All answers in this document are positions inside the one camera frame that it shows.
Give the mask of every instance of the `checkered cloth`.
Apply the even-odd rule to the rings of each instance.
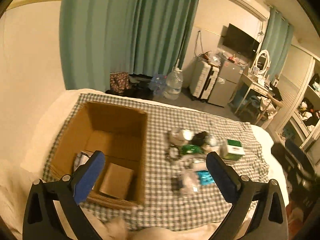
[[[91,93],[80,95],[57,136],[44,167],[45,181],[53,180],[49,167],[63,130],[81,104],[88,101],[135,107],[148,113],[145,203],[131,210],[113,210],[95,203],[82,203],[82,207],[92,210],[103,222],[122,216],[132,230],[164,227],[177,231],[223,220],[231,204],[225,202],[215,184],[201,186],[199,192],[191,196],[180,196],[176,178],[189,165],[190,160],[172,166],[166,157],[168,152],[166,134],[175,127],[190,129],[195,133],[207,131],[215,136],[218,145],[222,144],[223,138],[241,141],[245,157],[232,165],[233,168],[239,175],[246,174],[254,181],[268,181],[268,165],[262,158],[261,145],[256,141],[249,123],[236,122],[207,113]]]

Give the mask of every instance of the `screw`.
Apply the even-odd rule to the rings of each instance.
[[[276,186],[276,185],[278,185],[278,181],[276,181],[275,179],[272,179],[271,184]]]
[[[62,177],[62,180],[63,181],[69,181],[70,180],[70,175],[64,175],[63,177]]]
[[[241,180],[243,181],[249,181],[249,177],[247,175],[242,175]]]
[[[34,182],[33,182],[33,185],[38,185],[40,183],[40,180],[39,179],[35,179]]]

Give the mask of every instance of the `air conditioner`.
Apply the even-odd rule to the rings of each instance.
[[[250,12],[252,15],[257,17],[261,21],[269,19],[270,10],[263,7],[255,0],[231,0],[234,3],[240,5],[242,8]]]

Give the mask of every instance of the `television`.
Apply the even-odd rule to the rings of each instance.
[[[250,60],[254,59],[259,46],[257,40],[232,24],[229,24],[222,44]]]

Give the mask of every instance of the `white suitcase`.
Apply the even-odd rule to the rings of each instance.
[[[208,99],[218,73],[219,68],[198,60],[189,86],[191,94],[199,99]]]

